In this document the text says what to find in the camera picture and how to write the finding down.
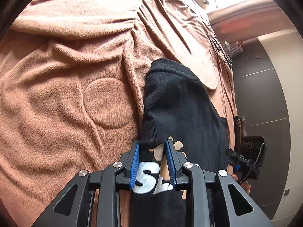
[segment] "beige wall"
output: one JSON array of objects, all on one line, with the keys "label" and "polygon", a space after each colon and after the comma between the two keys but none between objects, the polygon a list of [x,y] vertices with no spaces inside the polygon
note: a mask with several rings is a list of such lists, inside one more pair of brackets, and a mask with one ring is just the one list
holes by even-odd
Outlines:
[{"label": "beige wall", "polygon": [[286,227],[303,202],[303,40],[296,29],[258,39],[278,74],[289,114],[291,152],[285,189],[290,192],[282,196],[273,218],[276,227]]}]

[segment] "silver bolt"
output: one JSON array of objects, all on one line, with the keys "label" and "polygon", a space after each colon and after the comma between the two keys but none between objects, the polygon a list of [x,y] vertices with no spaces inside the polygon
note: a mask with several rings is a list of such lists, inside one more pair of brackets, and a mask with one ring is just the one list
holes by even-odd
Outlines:
[{"label": "silver bolt", "polygon": [[120,161],[118,161],[118,162],[115,162],[115,163],[113,164],[113,166],[114,166],[115,168],[120,168],[120,167],[122,166],[122,163],[121,163]]},{"label": "silver bolt", "polygon": [[186,168],[192,168],[192,167],[193,167],[193,164],[192,164],[191,162],[185,162],[185,163],[184,163],[184,166],[185,166]]},{"label": "silver bolt", "polygon": [[84,176],[86,176],[86,174],[87,174],[87,170],[81,170],[80,172],[78,172],[78,175],[80,177],[84,177]]},{"label": "silver bolt", "polygon": [[226,176],[227,176],[227,171],[225,171],[225,170],[220,170],[220,171],[219,171],[219,175],[220,175],[221,177],[226,177]]}]

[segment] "wall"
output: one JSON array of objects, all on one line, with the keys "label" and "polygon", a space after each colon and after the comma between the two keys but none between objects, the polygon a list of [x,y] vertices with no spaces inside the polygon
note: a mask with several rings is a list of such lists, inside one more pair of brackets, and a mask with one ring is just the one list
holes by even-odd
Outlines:
[{"label": "wall", "polygon": [[273,217],[276,227],[284,227],[303,202],[303,40],[296,30],[282,30],[258,39],[277,72],[289,114],[291,150],[285,189],[290,192],[282,197]]},{"label": "wall", "polygon": [[238,115],[247,135],[262,135],[267,153],[258,180],[250,180],[251,197],[272,219],[284,193],[290,157],[290,128],[284,93],[275,68],[257,38],[243,43],[233,58]]}]

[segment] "cable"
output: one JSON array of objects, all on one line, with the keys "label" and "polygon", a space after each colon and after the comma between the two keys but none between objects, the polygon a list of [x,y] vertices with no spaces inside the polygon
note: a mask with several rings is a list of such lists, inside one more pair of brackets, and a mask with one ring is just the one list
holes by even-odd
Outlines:
[{"label": "cable", "polygon": [[259,160],[259,157],[260,157],[260,154],[261,154],[261,151],[262,151],[262,147],[263,147],[264,143],[261,144],[261,147],[260,147],[260,151],[259,151],[259,154],[258,154],[258,157],[256,159],[256,161],[254,162],[254,164],[252,165],[252,167],[250,168],[249,172],[246,174],[246,176],[240,180],[239,184],[241,185],[243,182],[246,181],[246,179],[248,178],[249,174],[251,173],[251,171],[253,170],[253,168],[255,167],[255,165],[257,164],[258,160]]}]

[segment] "ribbed blue pad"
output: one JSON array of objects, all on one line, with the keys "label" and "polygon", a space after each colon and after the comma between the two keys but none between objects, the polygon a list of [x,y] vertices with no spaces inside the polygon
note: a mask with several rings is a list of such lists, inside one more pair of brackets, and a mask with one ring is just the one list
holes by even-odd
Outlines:
[{"label": "ribbed blue pad", "polygon": [[170,150],[169,141],[168,140],[166,140],[166,142],[164,144],[164,148],[165,148],[167,165],[168,165],[168,168],[169,168],[170,183],[173,186],[175,186],[176,185],[176,169],[175,169],[174,162],[172,160],[172,152]]},{"label": "ribbed blue pad", "polygon": [[131,164],[131,176],[129,180],[129,188],[133,189],[136,183],[137,172],[139,167],[139,143],[137,143],[136,151],[134,153],[133,163]]}]

